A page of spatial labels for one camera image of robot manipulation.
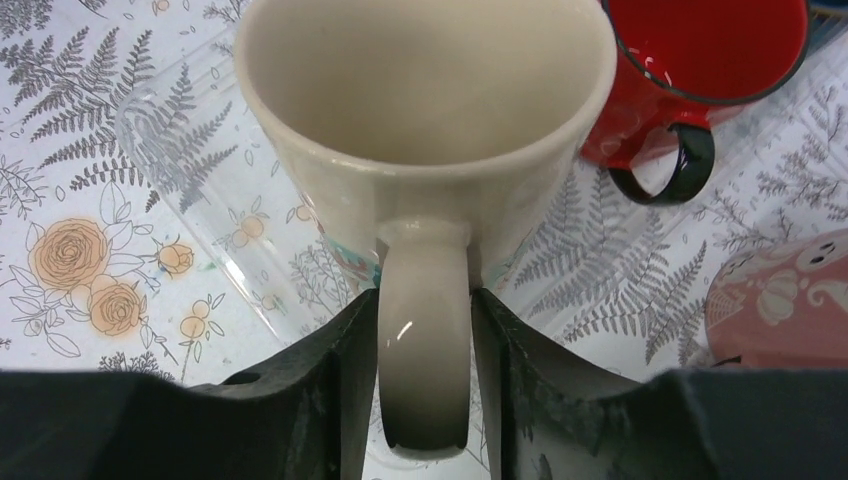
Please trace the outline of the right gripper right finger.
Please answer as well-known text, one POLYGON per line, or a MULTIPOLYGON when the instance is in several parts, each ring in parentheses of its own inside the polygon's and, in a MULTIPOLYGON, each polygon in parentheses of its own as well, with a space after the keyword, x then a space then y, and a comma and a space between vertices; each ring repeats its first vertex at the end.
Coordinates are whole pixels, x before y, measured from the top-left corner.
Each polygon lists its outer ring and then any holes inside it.
POLYGON ((494 479, 843 479, 843 370, 672 369, 639 383, 493 293, 471 298, 494 479))

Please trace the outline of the pink ghost mug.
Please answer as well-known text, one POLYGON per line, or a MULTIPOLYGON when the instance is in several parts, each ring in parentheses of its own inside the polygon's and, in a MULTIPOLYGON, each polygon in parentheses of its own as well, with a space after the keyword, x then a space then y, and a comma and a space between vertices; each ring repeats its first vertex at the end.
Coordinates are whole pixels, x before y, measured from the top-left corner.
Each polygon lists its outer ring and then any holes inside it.
POLYGON ((706 296, 705 330, 720 364, 846 367, 846 230, 729 259, 706 296))

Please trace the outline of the clear plastic tray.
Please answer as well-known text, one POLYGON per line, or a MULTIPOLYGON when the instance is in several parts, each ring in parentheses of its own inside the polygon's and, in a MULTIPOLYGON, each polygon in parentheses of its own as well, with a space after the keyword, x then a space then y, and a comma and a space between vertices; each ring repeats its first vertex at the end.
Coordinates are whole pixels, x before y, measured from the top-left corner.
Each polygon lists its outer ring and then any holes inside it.
MULTIPOLYGON (((328 318, 378 280, 318 233, 218 52, 232 31, 132 95, 118 135, 133 163, 277 329, 328 318)), ((525 256, 492 279, 530 324, 577 345, 694 338, 715 264, 847 223, 847 30, 778 93, 717 132, 720 160, 690 207, 628 202, 581 164, 525 256)))

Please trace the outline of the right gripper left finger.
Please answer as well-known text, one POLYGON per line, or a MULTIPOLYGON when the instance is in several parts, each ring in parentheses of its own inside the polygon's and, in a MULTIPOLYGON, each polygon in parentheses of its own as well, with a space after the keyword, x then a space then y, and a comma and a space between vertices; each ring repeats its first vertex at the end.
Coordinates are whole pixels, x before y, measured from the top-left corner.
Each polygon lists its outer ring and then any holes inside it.
POLYGON ((5 372, 5 479, 358 479, 378 293, 220 384, 142 373, 5 372))

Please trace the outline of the tall cream illustrated mug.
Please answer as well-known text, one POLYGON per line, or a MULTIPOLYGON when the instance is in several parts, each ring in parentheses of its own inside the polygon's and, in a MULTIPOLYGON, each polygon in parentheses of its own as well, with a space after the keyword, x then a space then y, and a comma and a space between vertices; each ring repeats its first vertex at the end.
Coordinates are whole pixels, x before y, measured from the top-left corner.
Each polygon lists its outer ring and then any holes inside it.
POLYGON ((596 1, 254 1, 242 95, 338 264, 379 290, 389 448, 467 443, 471 293, 535 232, 611 91, 596 1))

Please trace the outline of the blue ribbed mug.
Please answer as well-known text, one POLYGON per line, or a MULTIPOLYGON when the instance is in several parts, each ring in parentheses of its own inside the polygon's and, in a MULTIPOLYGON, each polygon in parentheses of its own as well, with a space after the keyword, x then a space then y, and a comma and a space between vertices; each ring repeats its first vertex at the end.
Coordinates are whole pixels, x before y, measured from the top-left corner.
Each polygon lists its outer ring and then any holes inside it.
POLYGON ((810 0, 808 53, 813 54, 847 30, 847 0, 810 0))

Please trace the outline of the red mug black handle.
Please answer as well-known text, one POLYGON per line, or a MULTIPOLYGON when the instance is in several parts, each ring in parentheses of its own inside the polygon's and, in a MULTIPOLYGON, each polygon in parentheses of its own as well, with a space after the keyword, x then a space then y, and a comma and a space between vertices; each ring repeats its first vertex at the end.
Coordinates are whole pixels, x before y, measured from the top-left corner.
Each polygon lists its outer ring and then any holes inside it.
POLYGON ((784 85, 807 53, 808 2, 605 1, 618 47, 610 96, 582 147, 643 205, 708 182, 713 128, 784 85))

